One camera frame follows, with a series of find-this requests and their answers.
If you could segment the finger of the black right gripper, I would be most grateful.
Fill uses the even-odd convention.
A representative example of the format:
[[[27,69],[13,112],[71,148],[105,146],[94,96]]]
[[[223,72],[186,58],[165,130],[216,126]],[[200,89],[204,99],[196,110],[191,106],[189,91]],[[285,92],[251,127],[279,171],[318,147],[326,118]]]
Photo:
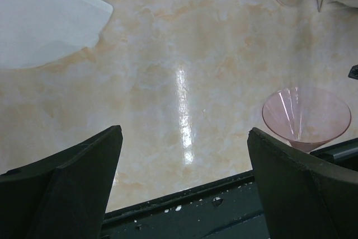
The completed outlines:
[[[349,73],[348,73],[348,78],[352,78],[352,79],[358,79],[358,65],[354,65]]]

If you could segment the white paper coffee filter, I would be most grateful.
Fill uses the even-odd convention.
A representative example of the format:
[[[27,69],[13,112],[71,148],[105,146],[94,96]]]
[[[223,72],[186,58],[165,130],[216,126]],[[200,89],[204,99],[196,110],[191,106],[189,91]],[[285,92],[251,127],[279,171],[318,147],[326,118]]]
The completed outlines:
[[[39,67],[94,47],[112,12],[102,0],[1,0],[1,68]]]

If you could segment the pink glass dripper cone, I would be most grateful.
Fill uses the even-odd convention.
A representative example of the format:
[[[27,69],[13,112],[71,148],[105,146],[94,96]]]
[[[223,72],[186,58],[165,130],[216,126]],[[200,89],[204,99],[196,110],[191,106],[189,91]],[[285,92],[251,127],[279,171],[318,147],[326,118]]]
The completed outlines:
[[[266,126],[293,148],[309,153],[340,137],[351,125],[347,103],[317,87],[290,87],[272,93],[262,105]]]

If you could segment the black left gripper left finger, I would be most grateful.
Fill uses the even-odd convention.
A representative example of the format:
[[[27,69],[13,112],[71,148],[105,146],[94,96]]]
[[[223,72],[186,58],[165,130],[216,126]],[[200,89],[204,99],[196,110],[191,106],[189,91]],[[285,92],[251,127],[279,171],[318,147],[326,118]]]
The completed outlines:
[[[122,144],[114,125],[1,174],[1,237],[99,238]]]

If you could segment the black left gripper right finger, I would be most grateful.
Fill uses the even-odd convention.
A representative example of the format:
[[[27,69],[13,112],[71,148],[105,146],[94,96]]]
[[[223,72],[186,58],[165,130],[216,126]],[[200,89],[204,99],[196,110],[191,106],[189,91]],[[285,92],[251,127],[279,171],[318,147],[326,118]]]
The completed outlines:
[[[357,238],[357,170],[253,128],[248,151],[271,238]]]

